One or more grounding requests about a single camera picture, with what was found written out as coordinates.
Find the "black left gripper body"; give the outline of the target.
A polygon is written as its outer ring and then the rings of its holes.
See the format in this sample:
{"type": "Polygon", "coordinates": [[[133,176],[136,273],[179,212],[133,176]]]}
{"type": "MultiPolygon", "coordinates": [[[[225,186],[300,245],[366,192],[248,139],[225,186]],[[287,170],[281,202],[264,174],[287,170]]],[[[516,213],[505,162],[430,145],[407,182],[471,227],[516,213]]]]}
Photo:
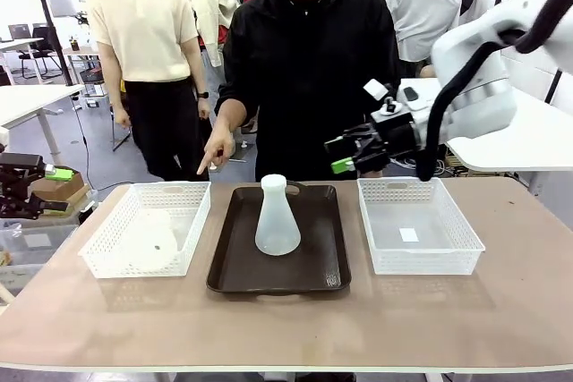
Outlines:
{"type": "Polygon", "coordinates": [[[44,200],[29,194],[29,187],[45,177],[42,156],[1,154],[1,218],[37,219],[44,200]]]}

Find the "person's right hand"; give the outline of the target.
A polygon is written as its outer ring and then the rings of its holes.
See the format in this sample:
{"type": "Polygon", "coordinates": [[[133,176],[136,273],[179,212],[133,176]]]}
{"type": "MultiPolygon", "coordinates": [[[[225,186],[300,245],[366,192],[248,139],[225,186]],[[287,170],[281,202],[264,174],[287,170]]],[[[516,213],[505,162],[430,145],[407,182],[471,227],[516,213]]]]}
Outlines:
{"type": "Polygon", "coordinates": [[[212,166],[224,165],[235,150],[235,141],[229,127],[216,123],[204,149],[197,175],[205,173],[212,166]]]}

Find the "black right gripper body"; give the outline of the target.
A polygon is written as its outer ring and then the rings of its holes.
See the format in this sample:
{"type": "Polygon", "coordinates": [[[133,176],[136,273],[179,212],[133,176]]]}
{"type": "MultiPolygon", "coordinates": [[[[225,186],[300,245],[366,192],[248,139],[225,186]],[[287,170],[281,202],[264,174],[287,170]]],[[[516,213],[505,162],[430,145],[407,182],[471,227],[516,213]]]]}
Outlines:
{"type": "Polygon", "coordinates": [[[381,171],[392,158],[411,155],[420,146],[414,118],[407,111],[393,115],[372,113],[367,123],[356,128],[353,141],[353,162],[360,174],[381,171]]]}

